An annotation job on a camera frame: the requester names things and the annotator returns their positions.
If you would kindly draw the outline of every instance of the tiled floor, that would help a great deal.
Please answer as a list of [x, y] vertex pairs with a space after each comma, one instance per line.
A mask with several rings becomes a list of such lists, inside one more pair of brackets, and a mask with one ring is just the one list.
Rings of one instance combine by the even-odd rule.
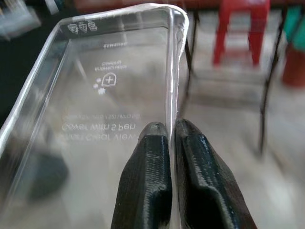
[[[266, 77], [279, 14], [273, 12], [269, 17], [259, 68], [253, 68], [247, 58], [225, 59], [220, 67], [213, 68], [211, 59], [217, 16], [208, 13], [200, 18], [194, 60], [196, 77], [192, 80], [191, 97], [184, 117], [201, 129], [231, 168], [258, 228], [303, 229], [305, 145], [301, 139], [305, 136], [305, 90], [296, 91], [281, 84], [282, 63], [276, 71], [270, 96], [268, 146], [263, 159], [258, 159], [255, 154], [258, 151], [259, 103], [263, 87], [236, 82], [262, 82]], [[234, 38], [233, 41], [238, 45], [246, 44], [245, 38], [239, 41]], [[186, 75], [185, 59], [180, 69], [181, 97]], [[224, 98], [251, 103], [236, 106]]]

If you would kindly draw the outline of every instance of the samsung logo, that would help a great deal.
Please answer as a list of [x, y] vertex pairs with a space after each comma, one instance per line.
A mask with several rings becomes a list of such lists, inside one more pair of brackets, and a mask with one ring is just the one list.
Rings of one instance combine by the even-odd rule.
[[127, 42], [104, 44], [104, 49], [115, 48], [115, 47], [123, 47], [123, 46], [126, 46], [126, 45], [127, 45]]

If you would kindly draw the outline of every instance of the red plastic stool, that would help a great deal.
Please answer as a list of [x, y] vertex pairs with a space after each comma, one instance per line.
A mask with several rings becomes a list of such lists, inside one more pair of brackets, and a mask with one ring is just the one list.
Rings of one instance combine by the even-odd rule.
[[249, 12], [251, 15], [251, 28], [248, 32], [249, 51], [252, 54], [253, 64], [259, 64], [269, 9], [270, 0], [223, 0], [214, 48], [214, 65], [220, 63], [221, 56], [225, 52], [224, 40], [230, 16], [234, 12]]

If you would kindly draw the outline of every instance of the white plus symbol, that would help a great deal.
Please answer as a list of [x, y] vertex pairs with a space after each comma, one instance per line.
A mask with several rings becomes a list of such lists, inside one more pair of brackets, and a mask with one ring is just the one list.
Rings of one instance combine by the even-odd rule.
[[111, 76], [108, 77], [108, 79], [106, 79], [106, 81], [108, 82], [108, 84], [110, 84], [110, 82], [112, 81], [113, 79], [111, 78]]

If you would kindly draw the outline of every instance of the blurred background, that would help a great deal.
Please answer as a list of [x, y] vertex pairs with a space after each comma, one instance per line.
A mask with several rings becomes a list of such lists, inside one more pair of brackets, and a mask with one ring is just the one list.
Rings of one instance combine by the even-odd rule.
[[[0, 126], [59, 20], [145, 2], [1, 0]], [[190, 19], [179, 115], [230, 167], [258, 228], [305, 228], [304, 2], [149, 2], [178, 5]]]

